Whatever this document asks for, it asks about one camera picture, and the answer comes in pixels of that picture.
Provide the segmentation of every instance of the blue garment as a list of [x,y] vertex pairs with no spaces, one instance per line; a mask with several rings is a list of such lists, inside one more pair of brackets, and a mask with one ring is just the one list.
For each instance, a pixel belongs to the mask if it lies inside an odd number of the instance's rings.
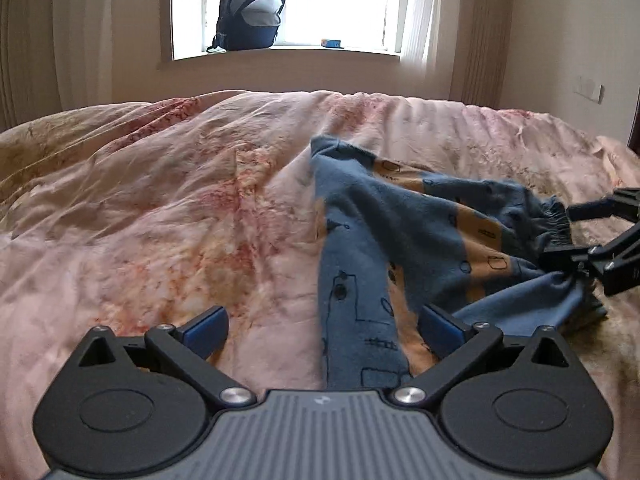
[[556,197],[422,171],[332,137],[311,149],[326,230],[318,303],[328,388],[410,378],[411,343],[397,324],[424,304],[527,336],[586,309],[584,280],[536,265],[543,248],[571,243]]

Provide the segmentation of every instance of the pink blanket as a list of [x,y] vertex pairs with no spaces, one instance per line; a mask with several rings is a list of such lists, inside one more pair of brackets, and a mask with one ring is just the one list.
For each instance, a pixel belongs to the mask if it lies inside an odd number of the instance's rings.
[[[0,134],[0,476],[46,464],[33,410],[83,333],[226,306],[217,366],[254,390],[320,386],[319,243],[308,142],[325,133],[565,203],[640,186],[640,161],[549,115],[379,94],[227,91],[64,112]],[[618,219],[574,226],[608,241]],[[601,469],[640,469],[640,293],[572,337],[614,412]]]

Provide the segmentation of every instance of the beige curtain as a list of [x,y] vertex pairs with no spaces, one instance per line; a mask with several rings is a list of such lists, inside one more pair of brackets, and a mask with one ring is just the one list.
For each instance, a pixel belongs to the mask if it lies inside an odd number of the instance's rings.
[[496,108],[502,91],[513,0],[461,0],[449,98]]
[[0,132],[111,102],[111,0],[0,0]]

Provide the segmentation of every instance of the wall socket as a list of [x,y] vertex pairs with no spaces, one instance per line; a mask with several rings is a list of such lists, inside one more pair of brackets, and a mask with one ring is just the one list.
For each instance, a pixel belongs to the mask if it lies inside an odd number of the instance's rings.
[[574,92],[586,97],[588,100],[600,104],[604,86],[587,76],[579,75],[575,78]]

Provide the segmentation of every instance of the window sill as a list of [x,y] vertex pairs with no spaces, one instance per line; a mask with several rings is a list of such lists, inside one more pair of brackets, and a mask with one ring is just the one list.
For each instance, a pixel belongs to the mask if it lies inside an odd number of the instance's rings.
[[245,55],[247,53],[257,53],[257,52],[268,52],[270,50],[325,50],[331,52],[357,52],[360,54],[373,54],[373,55],[381,55],[381,56],[389,56],[391,58],[400,58],[400,54],[397,52],[389,52],[388,50],[374,50],[368,48],[327,48],[325,46],[320,45],[273,45],[269,48],[255,48],[253,50],[233,50],[227,51],[221,48],[214,50],[213,52],[199,52],[197,54],[192,54],[191,56],[181,57],[174,59],[172,61],[182,61],[185,59],[193,59],[197,57],[203,56],[217,56],[218,54],[230,54],[230,55]]

